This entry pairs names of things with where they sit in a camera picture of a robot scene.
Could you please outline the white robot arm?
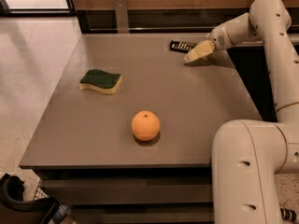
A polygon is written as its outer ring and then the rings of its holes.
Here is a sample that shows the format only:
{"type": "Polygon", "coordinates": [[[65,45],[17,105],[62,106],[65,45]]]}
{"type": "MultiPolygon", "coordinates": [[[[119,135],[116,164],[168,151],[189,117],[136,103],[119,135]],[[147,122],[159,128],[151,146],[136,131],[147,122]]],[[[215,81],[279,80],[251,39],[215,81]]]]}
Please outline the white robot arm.
{"type": "Polygon", "coordinates": [[[229,121],[212,144],[215,224],[298,224],[298,214],[279,204],[275,176],[299,167],[298,53],[287,31],[291,16],[282,0],[254,0],[249,11],[215,27],[185,57],[206,61],[216,52],[258,42],[271,102],[254,104],[260,119],[229,121]]]}

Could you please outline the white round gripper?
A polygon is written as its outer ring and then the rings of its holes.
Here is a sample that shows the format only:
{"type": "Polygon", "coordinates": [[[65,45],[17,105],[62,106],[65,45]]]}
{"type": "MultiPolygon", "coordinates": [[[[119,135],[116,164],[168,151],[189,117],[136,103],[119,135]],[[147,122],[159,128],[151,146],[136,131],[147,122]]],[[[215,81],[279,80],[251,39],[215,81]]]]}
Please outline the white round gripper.
{"type": "Polygon", "coordinates": [[[191,63],[198,59],[205,59],[214,51],[214,49],[225,50],[231,46],[226,30],[220,26],[211,31],[208,39],[209,40],[198,43],[193,49],[191,49],[184,56],[184,61],[186,63],[191,63]]]}

